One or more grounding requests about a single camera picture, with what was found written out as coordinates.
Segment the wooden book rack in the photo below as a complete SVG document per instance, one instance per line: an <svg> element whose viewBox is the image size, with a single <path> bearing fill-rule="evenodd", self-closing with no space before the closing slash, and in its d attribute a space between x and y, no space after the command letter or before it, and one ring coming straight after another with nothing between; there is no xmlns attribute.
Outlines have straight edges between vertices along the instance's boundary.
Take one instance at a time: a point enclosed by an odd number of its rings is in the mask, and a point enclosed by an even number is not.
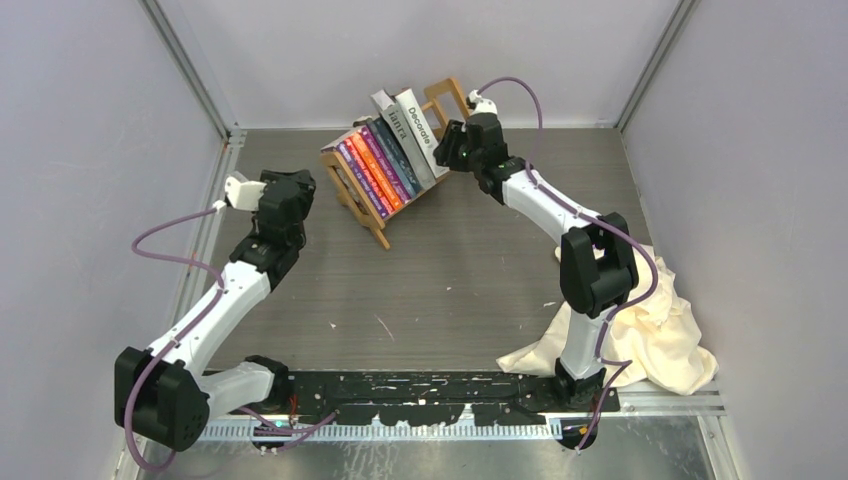
<svg viewBox="0 0 848 480"><path fill-rule="evenodd" d="M427 122L435 138L439 142L443 135L443 129L448 123L448 116L442 102L442 98L449 96L459 109L462 118L469 116L469 110L465 104L465 92L455 77L447 77L439 82L433 83L423 89L424 100L418 101L421 105ZM357 133L360 127L365 126L367 117L362 117L354 123L354 126L344 132L340 137L331 141L321 149L320 162L329 175L332 184L335 186L337 193L336 199L339 203L348 208L356 221L365 229L369 230L375 237L377 243L384 249L391 248L391 244L384 234L387 223L393 217L398 215L405 208L417 201L427 192L421 190L418 196L411 202L404 204L402 208L396 210L393 214L385 219L382 219L377 209L371 203L369 196L366 193L357 165L346 149L344 140L350 139L353 133ZM373 119L382 118L377 109L377 116ZM441 179L436 179L436 185L441 183L447 174Z"/></svg>

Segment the white Decorate Furniture book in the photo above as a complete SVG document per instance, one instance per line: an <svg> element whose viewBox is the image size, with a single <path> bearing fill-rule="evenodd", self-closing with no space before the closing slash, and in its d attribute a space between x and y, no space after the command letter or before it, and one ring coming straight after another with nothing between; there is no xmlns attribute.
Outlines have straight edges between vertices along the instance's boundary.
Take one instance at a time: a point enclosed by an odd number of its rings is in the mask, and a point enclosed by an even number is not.
<svg viewBox="0 0 848 480"><path fill-rule="evenodd" d="M439 166L436 162L434 152L438 146L438 141L427 122L423 109L414 92L409 88L405 88L397 93L394 99L401 107L430 171L437 180L441 179L449 172L449 169Z"/></svg>

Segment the floral Louisa May Alcott book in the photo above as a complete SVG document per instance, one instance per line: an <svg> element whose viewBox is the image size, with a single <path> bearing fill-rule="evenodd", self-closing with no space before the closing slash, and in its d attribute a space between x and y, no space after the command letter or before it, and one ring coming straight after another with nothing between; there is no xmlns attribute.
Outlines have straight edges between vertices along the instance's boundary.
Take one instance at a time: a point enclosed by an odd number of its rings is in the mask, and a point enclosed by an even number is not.
<svg viewBox="0 0 848 480"><path fill-rule="evenodd" d="M378 118L369 119L366 121L366 124L371 133L376 137L385 157L394 168L396 176L403 184L409 199L414 200L422 190L421 185L387 122L382 118Z"/></svg>

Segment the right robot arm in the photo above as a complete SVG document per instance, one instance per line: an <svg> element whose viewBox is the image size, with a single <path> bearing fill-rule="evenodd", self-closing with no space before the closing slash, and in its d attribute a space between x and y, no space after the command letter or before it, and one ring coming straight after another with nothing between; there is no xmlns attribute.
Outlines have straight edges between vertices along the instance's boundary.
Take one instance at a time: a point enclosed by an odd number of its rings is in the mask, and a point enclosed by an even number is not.
<svg viewBox="0 0 848 480"><path fill-rule="evenodd" d="M583 209L527 160L510 154L494 113L449 121L434 157L440 166L472 173L483 193L558 241L559 284L571 317L553 384L562 407L582 409L604 384L600 340L606 317L639 282L626 220Z"/></svg>

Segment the red Treehouse book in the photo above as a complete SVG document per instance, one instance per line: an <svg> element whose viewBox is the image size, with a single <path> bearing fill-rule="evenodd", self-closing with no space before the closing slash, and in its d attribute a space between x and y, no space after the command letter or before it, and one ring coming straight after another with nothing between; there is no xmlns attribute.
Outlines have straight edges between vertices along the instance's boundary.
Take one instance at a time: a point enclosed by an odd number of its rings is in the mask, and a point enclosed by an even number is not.
<svg viewBox="0 0 848 480"><path fill-rule="evenodd" d="M353 159L354 159L354 161L357 165L358 171L359 171L361 177L363 178L362 182L363 182L363 185L365 186L366 193L369 196L371 203L377 209L378 214L382 219L387 218L389 216L389 214L392 212L391 204L389 203L388 199L383 194L383 192L380 189L377 181L375 180L374 176L372 175L372 173L368 169L364 159L362 158L361 154L359 153L359 151L355 147L353 141L350 140L350 139L345 139L344 144L345 144L346 149L352 155L352 157L353 157Z"/></svg>

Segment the blue Nineteen Eighty-Four book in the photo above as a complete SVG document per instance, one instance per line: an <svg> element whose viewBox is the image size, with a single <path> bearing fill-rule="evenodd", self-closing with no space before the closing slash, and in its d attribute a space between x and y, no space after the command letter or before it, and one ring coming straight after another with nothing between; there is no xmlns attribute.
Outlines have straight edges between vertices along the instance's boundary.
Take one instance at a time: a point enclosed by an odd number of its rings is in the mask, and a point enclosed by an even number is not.
<svg viewBox="0 0 848 480"><path fill-rule="evenodd" d="M379 163L381 164L382 168L386 172L386 175L388 176L390 182L394 186L396 192L401 196L404 204L407 204L407 203L411 202L412 200L409 199L403 184L400 182L400 180L396 176L396 172L394 171L394 168L392 167L392 165L389 163L389 161L385 157L384 152L383 152L382 148L380 147L380 145L378 144L376 137L368 129L366 121L369 120L369 119L373 119L373 118L367 117L366 120L365 120L365 126L364 127L370 132L370 134L372 135L372 137L374 139L374 143L372 144L372 147L376 150L375 155L377 156Z"/></svg>

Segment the orange 78-Storey Treehouse book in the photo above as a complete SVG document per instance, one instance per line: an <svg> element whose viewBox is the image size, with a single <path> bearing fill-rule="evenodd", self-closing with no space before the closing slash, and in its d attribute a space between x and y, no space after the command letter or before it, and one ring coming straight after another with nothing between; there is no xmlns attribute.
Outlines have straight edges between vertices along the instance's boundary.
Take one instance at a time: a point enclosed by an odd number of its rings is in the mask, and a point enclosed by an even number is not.
<svg viewBox="0 0 848 480"><path fill-rule="evenodd" d="M399 207L402 206L400 197L398 196L394 188L391 186L388 177L385 175L384 171L379 166L375 155L371 151L370 147L367 145L363 136L359 132L353 133L351 135L351 140L353 141L355 147L364 159L368 169L374 176L383 194L391 204L392 212L390 214L393 214Z"/></svg>

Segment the cream cloth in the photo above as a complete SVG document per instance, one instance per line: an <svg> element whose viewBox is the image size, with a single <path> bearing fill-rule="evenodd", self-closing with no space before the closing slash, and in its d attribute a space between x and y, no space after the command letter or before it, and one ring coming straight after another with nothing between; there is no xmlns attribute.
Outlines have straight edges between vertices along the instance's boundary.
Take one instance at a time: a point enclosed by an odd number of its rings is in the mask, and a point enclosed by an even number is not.
<svg viewBox="0 0 848 480"><path fill-rule="evenodd" d="M718 361L700 345L702 333L691 303L675 290L676 274L652 246L644 249L655 262L659 282L648 299L618 313L610 326L603 357L631 362L612 385L649 380L678 395L691 395L713 379ZM538 341L499 357L497 365L506 373L553 375L554 361L575 323L571 308L562 303Z"/></svg>

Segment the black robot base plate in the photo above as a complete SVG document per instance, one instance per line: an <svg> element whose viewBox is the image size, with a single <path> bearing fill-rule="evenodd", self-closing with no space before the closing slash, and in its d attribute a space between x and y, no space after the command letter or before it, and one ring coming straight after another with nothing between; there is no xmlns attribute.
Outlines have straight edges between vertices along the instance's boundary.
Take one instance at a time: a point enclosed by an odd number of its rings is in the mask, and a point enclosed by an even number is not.
<svg viewBox="0 0 848 480"><path fill-rule="evenodd" d="M601 391L594 383L570 393L558 377L500 371L289 370L281 388L248 407L300 424L333 415L345 426L448 426L468 411L476 426L540 425L549 415L591 415L596 406L619 411L616 390L605 398Z"/></svg>

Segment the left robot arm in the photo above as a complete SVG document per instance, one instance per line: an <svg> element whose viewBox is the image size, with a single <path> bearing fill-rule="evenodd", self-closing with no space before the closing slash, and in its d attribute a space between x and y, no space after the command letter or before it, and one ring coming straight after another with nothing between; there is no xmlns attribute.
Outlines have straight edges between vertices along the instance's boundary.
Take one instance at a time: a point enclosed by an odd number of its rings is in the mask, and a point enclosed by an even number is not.
<svg viewBox="0 0 848 480"><path fill-rule="evenodd" d="M141 242L163 231L162 226L133 241L135 254L202 269L213 283L166 333L144 349L127 347L118 355L114 415L127 439L141 436L182 452L211 420L251 405L269 413L288 406L294 386L288 367L279 361L252 355L228 370L208 374L206 369L244 317L278 287L299 259L315 191L316 182L307 169L264 170L257 180L238 172L228 175L222 199L194 215L203 218L227 209L250 213L251 229L222 269L142 249Z"/></svg>

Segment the magenta paperback book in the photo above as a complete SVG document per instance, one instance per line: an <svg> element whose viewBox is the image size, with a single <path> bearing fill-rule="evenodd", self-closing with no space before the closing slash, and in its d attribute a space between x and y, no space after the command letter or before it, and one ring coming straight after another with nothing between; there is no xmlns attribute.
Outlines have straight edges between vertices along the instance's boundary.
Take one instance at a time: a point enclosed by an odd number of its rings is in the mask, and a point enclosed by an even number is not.
<svg viewBox="0 0 848 480"><path fill-rule="evenodd" d="M396 192L394 186L386 175L386 172L379 163L377 156L375 155L376 150L372 147L374 139L365 127L360 127L357 130L357 133L354 135L354 143L360 151L367 168L383 192L383 195L391 205L391 211L394 212L402 208L404 202L401 196Z"/></svg>

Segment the stack of grey magazines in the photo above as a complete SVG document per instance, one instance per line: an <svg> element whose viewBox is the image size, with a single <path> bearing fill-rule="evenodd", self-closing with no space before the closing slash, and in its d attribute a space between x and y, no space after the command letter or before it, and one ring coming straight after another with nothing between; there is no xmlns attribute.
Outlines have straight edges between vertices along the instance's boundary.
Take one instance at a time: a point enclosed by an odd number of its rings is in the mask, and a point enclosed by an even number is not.
<svg viewBox="0 0 848 480"><path fill-rule="evenodd" d="M434 187L436 178L425 161L423 152L414 139L410 124L399 104L384 89L373 93L371 100L405 153L422 190L427 191Z"/></svg>

